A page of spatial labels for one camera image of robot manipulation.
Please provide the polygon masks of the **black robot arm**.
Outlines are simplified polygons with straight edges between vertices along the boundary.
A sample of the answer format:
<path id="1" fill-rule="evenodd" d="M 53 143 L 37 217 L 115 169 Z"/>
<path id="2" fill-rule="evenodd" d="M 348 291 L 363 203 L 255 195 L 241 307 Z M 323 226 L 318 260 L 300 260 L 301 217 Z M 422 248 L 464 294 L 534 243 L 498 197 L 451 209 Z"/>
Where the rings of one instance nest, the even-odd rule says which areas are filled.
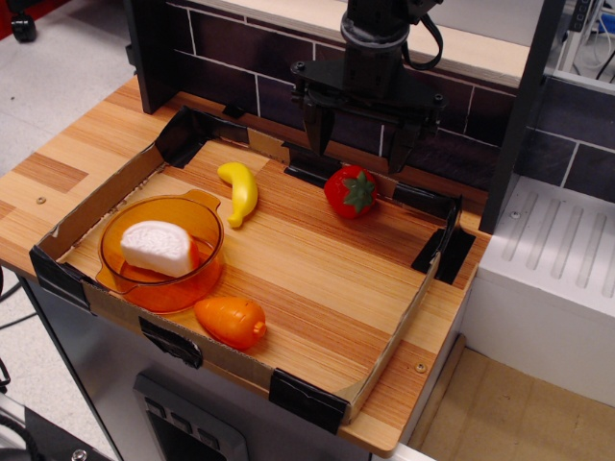
<path id="1" fill-rule="evenodd" d="M 404 169 L 417 139 L 436 133 L 448 100 L 408 71 L 430 70 L 441 58 L 414 62 L 407 45 L 410 28 L 417 24 L 425 26 L 438 46 L 443 44 L 429 16 L 434 5 L 432 1 L 350 1 L 340 23 L 346 42 L 343 58 L 292 65 L 291 100 L 303 113 L 312 152 L 325 154 L 338 113 L 394 127 L 386 155 L 391 174 Z"/>

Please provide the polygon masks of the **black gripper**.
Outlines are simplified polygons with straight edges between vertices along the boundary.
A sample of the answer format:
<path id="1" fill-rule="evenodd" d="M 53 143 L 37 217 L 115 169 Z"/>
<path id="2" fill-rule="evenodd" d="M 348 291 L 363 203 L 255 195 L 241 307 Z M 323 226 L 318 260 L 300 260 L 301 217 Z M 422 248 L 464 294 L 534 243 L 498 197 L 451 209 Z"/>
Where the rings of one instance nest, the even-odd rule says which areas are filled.
<path id="1" fill-rule="evenodd" d="M 388 151 L 387 171 L 400 173 L 419 137 L 440 124 L 445 96 L 410 75 L 406 66 L 425 65 L 409 58 L 407 43 L 375 48 L 348 44 L 336 60 L 297 61 L 292 101 L 302 113 L 311 151 L 323 156 L 338 113 L 397 126 Z"/>

